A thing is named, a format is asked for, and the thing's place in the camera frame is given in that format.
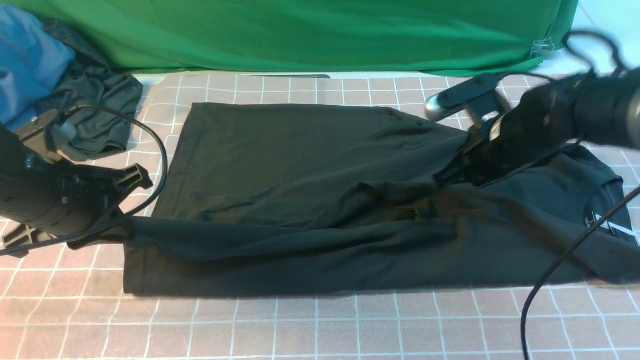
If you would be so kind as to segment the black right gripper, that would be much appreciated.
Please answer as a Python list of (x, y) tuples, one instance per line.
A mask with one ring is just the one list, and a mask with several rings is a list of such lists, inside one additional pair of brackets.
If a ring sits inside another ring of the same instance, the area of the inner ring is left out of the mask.
[(473, 122), (454, 157), (434, 175), (435, 183), (482, 187), (555, 157), (578, 137), (575, 100), (557, 88), (535, 88), (506, 114)]

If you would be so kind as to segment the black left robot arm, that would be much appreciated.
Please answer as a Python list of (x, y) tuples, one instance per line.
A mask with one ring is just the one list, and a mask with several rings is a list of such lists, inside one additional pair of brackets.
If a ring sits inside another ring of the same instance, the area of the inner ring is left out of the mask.
[(2, 256), (24, 258), (32, 249), (55, 244), (81, 249), (135, 238), (121, 203), (135, 190), (153, 186), (144, 167), (117, 170), (53, 161), (5, 128), (0, 145), (1, 216), (17, 223), (1, 239)]

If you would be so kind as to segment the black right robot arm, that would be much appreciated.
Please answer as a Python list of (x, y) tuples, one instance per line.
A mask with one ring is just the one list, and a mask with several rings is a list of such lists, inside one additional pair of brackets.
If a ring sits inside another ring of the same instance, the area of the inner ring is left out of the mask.
[(430, 121), (461, 111), (473, 121), (452, 160), (434, 175), (439, 187), (484, 186), (553, 157), (569, 141), (638, 150), (638, 70), (549, 79), (515, 107), (498, 92), (506, 77), (478, 75), (427, 100)]

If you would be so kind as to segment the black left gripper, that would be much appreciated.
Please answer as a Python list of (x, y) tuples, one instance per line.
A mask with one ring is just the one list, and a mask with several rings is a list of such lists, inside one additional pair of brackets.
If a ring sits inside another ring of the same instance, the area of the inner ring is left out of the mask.
[(27, 256), (71, 236), (70, 249), (131, 240), (134, 227), (120, 205), (153, 182), (139, 164), (115, 170), (78, 165), (27, 167), (15, 178), (1, 178), (1, 216), (17, 223), (2, 236), (2, 255)]

